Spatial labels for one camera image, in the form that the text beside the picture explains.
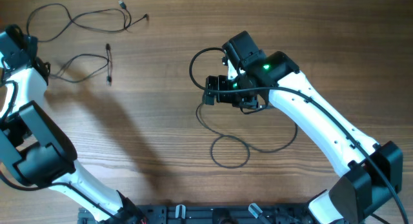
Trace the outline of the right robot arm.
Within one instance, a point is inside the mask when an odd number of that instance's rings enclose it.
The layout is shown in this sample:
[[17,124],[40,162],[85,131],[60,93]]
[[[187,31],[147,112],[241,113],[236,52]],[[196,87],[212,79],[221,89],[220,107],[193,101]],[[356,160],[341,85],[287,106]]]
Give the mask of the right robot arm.
[[346,120],[310,84],[285,53],[267,56],[248,32],[221,48],[225,75],[208,76],[206,105],[228,103],[244,114],[274,107],[286,114],[319,147],[338,182],[309,204],[318,223],[361,223],[388,200],[399,202],[403,153],[393,142],[378,143]]

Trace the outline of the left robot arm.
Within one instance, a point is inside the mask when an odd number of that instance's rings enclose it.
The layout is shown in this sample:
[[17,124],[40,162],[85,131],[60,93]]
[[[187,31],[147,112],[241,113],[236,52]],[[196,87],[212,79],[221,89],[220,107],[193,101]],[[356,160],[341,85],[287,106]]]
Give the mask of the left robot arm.
[[50,63],[37,56],[37,42],[17,25],[1,32],[1,162],[17,182],[1,179],[16,190],[60,192],[97,223],[147,223],[135,204],[80,164],[72,142],[43,110]]

